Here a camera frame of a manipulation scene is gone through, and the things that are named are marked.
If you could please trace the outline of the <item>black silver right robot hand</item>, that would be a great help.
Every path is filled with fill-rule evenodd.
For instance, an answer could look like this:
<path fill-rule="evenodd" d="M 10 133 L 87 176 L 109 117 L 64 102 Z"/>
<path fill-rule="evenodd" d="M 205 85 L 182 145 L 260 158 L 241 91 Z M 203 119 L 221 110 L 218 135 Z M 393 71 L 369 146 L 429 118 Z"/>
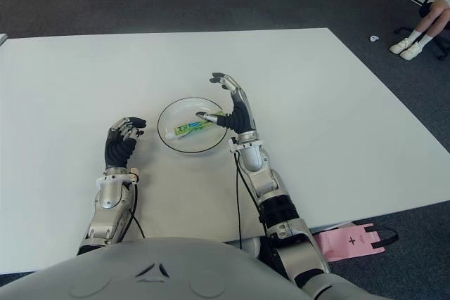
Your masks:
<path fill-rule="evenodd" d="M 210 82 L 221 84 L 223 89 L 230 91 L 233 111 L 225 115 L 206 112 L 196 112 L 195 115 L 220 127 L 233 130 L 237 134 L 255 131 L 257 128 L 248 98 L 238 82 L 232 76 L 220 72 L 213 72 Z"/>

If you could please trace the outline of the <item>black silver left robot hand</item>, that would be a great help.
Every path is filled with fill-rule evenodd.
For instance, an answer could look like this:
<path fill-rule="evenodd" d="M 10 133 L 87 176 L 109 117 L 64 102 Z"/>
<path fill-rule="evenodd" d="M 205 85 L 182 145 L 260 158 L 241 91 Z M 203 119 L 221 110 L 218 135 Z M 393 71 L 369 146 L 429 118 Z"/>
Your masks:
<path fill-rule="evenodd" d="M 126 168 L 134 153 L 137 140 L 144 134 L 146 120 L 138 117 L 123 117 L 109 129 L 105 142 L 105 168 Z"/>

